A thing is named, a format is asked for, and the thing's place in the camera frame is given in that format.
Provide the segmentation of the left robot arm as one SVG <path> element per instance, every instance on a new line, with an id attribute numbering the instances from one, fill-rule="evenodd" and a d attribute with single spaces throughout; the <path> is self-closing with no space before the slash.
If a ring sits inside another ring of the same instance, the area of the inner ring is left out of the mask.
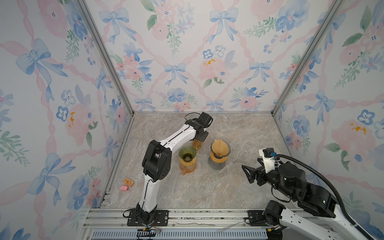
<path id="1" fill-rule="evenodd" d="M 212 122 L 213 118 L 202 112 L 198 118 L 185 119 L 183 126 L 169 137 L 149 143 L 142 162 L 145 184 L 136 206 L 136 212 L 142 218 L 148 219 L 155 214 L 160 183 L 171 169 L 173 152 L 189 141 L 198 140 L 203 143 L 209 134 L 207 128 Z"/>

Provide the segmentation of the grey glass carafe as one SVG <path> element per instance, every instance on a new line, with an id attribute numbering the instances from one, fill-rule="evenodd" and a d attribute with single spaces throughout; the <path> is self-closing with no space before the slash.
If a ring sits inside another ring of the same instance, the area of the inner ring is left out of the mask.
<path id="1" fill-rule="evenodd" d="M 226 166 L 226 162 L 223 163 L 216 163 L 214 161 L 208 161 L 210 167 L 214 170 L 221 170 Z"/>

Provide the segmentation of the green glass dripper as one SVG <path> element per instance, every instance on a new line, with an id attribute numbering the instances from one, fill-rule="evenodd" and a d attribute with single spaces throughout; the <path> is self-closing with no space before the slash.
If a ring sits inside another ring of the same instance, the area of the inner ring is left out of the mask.
<path id="1" fill-rule="evenodd" d="M 196 158 L 197 151 L 193 148 L 193 146 L 183 146 L 179 149 L 179 158 L 182 158 L 186 162 L 189 162 L 190 159 Z"/>

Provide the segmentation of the wooden ring dripper holder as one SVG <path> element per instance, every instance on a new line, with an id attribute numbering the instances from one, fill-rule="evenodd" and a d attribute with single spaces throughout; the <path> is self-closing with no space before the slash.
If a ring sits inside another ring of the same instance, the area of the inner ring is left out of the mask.
<path id="1" fill-rule="evenodd" d="M 227 156 L 216 156 L 213 153 L 210 153 L 210 158 L 215 164 L 222 164 L 227 160 Z"/>

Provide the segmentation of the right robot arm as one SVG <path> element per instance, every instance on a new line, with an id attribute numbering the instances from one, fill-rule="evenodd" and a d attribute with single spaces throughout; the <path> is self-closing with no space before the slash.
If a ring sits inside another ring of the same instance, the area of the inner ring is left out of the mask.
<path id="1" fill-rule="evenodd" d="M 306 213 L 327 222 L 331 231 L 298 216 L 282 204 L 282 200 L 271 200 L 261 211 L 248 211 L 245 223 L 250 226 L 269 226 L 270 234 L 280 233 L 286 228 L 294 229 L 311 239 L 317 240 L 372 240 L 374 237 L 356 220 L 343 211 L 344 203 L 327 189 L 308 183 L 306 173 L 290 162 L 282 163 L 277 169 L 267 172 L 265 166 L 257 169 L 243 165 L 249 183 L 258 186 L 269 184 L 297 203 Z"/>

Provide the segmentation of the orange coffee filter pack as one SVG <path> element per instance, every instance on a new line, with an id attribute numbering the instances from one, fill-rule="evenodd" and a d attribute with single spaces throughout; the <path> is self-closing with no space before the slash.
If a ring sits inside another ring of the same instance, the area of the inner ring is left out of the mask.
<path id="1" fill-rule="evenodd" d="M 193 140 L 193 148 L 196 150 L 196 151 L 199 151 L 201 149 L 203 145 L 203 142 L 198 140 L 198 139 L 194 139 Z"/>

